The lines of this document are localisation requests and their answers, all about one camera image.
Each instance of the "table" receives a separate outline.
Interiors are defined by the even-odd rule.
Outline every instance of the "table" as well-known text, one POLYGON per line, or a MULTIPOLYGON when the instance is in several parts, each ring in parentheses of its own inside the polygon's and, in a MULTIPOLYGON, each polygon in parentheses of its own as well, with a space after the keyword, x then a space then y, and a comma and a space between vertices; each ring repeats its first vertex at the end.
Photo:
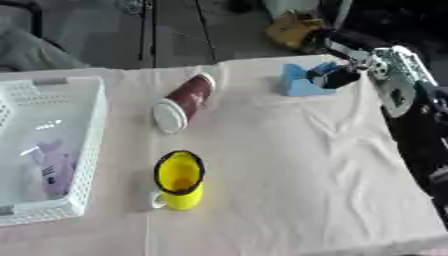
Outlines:
POLYGON ((101 75, 110 112, 86 215, 1 228, 0 255, 398 255, 446 243, 365 77, 334 96, 278 94, 284 63, 330 59, 2 74, 101 75), (217 92, 187 130, 161 134, 151 106, 198 71, 215 76, 217 92), (172 149, 207 165, 205 197, 192 211, 148 206, 152 167, 172 149))

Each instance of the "yellow mug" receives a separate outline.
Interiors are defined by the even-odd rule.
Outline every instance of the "yellow mug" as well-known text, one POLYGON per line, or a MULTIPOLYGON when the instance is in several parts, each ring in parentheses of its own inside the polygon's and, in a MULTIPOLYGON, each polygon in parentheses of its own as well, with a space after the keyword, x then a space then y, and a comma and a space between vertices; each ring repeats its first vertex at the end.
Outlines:
POLYGON ((152 207, 193 208, 202 199, 204 174, 204 164, 197 155, 188 151, 166 154, 154 167, 154 181, 159 190, 151 193, 152 207))

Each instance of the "purple plush toy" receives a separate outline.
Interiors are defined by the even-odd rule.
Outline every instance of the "purple plush toy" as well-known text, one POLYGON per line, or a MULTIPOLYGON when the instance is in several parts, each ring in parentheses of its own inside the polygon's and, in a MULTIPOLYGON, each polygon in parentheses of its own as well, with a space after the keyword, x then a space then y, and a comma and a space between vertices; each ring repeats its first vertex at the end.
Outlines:
POLYGON ((38 143, 39 153, 33 158, 42 169, 43 188, 50 199, 58 199, 66 195, 70 189, 76 163, 62 147, 62 140, 53 143, 38 143))

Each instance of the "floor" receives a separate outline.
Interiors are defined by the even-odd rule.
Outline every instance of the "floor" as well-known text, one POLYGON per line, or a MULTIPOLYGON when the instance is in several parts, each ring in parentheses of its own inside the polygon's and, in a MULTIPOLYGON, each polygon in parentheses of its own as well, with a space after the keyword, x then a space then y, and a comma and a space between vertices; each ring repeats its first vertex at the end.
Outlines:
MULTIPOLYGON (((145 58, 138 61, 140 19, 106 0, 78 0, 45 9, 44 34, 68 53, 93 66, 148 68, 152 36, 156 35, 156 66, 213 64, 194 0, 158 0, 157 26, 147 19, 145 58)), ((225 0, 200 1, 207 20, 216 61, 252 57, 288 56, 264 36, 270 24, 261 8, 235 15, 225 0)))

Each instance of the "mug handle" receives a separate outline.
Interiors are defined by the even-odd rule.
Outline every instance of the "mug handle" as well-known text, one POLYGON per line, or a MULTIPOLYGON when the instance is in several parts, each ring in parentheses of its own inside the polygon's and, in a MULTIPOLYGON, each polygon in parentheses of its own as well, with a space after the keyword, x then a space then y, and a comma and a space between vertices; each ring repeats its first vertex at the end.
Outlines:
POLYGON ((160 209, 166 206, 166 202, 160 202, 160 196, 162 195, 162 191, 153 191, 151 192, 151 206, 154 209, 160 209))

